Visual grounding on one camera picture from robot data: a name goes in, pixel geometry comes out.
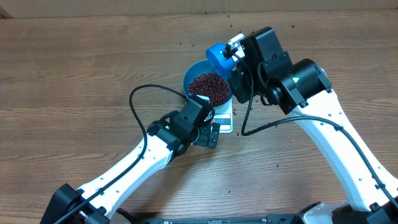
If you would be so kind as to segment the blue plastic measuring scoop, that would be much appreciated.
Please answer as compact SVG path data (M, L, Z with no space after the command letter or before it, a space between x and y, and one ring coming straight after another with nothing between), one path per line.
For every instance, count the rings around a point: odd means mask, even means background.
M235 62L232 58L226 59L224 57L225 48L226 44L217 43L206 50L206 57L218 75L229 79L233 76Z

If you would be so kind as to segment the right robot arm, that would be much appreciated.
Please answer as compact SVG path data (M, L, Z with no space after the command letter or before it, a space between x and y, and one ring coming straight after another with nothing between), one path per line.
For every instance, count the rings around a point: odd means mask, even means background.
M367 147L313 60L293 63L271 27L238 34L222 54L234 62L229 85L240 103L260 96L277 105L318 147L345 191L342 203L315 203L299 213L302 223L396 223L397 179Z

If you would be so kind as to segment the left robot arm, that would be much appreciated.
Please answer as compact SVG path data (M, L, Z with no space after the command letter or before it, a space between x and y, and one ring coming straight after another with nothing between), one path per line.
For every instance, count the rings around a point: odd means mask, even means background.
M218 124L206 96L191 95L181 111L150 124L141 142L104 174L77 189L55 191L42 223L109 223L121 204L150 176L165 168L189 146L214 148Z

